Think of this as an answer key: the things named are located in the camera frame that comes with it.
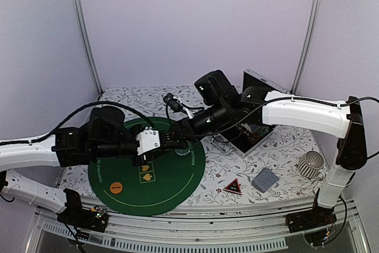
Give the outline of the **orange big blind button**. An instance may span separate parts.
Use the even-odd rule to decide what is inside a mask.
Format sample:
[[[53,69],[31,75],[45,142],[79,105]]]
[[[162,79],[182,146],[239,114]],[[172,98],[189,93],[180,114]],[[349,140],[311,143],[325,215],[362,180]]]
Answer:
[[[111,194],[120,194],[122,193],[123,191],[123,185],[121,182],[113,182],[111,185],[110,185],[110,193]]]

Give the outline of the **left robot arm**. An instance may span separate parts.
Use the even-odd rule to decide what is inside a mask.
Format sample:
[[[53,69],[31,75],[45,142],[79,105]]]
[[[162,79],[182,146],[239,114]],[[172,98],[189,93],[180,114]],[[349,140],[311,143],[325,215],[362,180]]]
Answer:
[[[88,165],[104,158],[130,158],[143,165],[173,147],[168,131],[158,131],[151,119],[126,105],[100,101],[70,113],[42,136],[1,142],[1,194],[12,195],[82,226],[99,214],[82,207],[80,195],[23,177],[17,168]]]

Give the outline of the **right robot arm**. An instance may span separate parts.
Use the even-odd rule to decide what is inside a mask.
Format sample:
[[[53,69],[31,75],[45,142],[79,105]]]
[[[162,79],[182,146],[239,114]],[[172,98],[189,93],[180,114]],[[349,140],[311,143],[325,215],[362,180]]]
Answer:
[[[182,119],[172,130],[182,140],[197,140],[228,132],[239,124],[292,126],[315,130],[338,138],[337,153],[327,180],[306,215],[312,227],[329,217],[343,189],[371,156],[367,154],[361,99],[325,101],[279,92],[268,84],[251,85],[238,93],[220,71],[212,71],[195,82],[207,106]]]

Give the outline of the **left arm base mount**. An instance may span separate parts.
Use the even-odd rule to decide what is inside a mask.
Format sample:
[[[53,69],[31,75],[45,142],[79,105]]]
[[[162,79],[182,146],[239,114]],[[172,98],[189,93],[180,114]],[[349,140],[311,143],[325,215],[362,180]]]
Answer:
[[[87,229],[104,233],[108,224],[109,215],[107,210],[100,206],[90,209],[82,207],[67,208],[57,215],[57,220],[74,228]]]

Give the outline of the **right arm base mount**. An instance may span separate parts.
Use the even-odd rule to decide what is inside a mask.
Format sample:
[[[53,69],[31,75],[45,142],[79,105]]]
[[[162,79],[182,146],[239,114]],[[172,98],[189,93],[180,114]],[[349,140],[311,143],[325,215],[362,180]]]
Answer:
[[[285,216],[285,224],[290,233],[326,226],[337,221],[334,208],[324,208],[314,204],[310,210]]]

